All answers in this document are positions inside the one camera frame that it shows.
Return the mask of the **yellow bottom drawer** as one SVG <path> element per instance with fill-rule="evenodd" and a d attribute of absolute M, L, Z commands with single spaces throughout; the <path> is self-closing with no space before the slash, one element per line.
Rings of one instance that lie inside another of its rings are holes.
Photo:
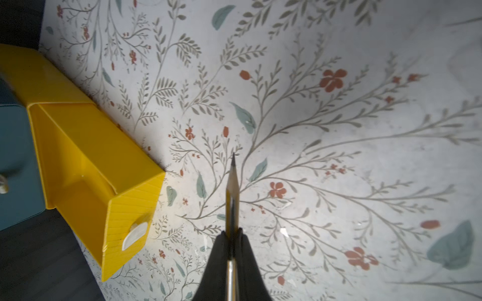
<path fill-rule="evenodd" d="M 46 208 L 109 280 L 145 246 L 165 173 L 93 104 L 35 104 L 29 116 Z"/>

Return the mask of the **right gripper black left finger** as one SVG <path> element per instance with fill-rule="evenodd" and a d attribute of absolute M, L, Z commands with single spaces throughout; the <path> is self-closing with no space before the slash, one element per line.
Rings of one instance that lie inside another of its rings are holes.
<path fill-rule="evenodd" d="M 228 239 L 225 232 L 222 232 L 214 241 L 194 301 L 225 300 L 228 250 Z"/>

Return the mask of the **teal yellow drawer cabinet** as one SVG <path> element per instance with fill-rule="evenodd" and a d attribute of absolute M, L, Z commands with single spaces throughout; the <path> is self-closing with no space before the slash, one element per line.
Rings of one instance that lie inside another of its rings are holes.
<path fill-rule="evenodd" d="M 45 210 L 29 108 L 91 104 L 54 64 L 31 48 L 1 45 L 1 229 Z"/>

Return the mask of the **gold pencil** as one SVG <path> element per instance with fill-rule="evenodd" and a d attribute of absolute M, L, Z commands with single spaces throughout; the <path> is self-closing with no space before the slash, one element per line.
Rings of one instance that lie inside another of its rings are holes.
<path fill-rule="evenodd" d="M 235 239 L 238 232 L 238 207 L 239 207 L 239 185 L 235 163 L 235 154 L 232 154 L 231 166 L 228 173 L 226 188 L 226 229 L 225 234 L 228 239 L 228 260 L 226 278 L 226 300 L 239 300 L 237 264 L 235 260 Z"/>

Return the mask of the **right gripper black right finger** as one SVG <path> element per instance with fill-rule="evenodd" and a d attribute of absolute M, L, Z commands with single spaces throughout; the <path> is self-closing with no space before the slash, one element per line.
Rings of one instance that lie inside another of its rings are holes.
<path fill-rule="evenodd" d="M 238 229 L 236 238 L 236 261 L 239 300 L 241 301 L 272 301 L 272 298 L 262 279 L 250 241 Z"/>

